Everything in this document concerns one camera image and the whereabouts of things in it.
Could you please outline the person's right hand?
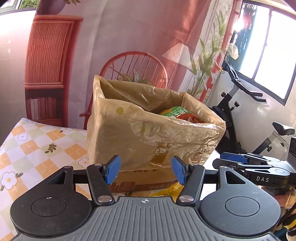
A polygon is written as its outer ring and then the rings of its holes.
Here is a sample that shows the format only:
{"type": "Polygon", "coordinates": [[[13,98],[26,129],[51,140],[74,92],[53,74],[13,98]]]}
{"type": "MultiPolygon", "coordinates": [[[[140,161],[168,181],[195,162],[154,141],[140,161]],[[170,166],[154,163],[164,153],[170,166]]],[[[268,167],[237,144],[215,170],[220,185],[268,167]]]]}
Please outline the person's right hand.
{"type": "Polygon", "coordinates": [[[278,201],[280,207],[283,207],[285,209],[291,209],[291,207],[293,206],[290,194],[278,195],[275,197],[275,199],[278,201]]]}

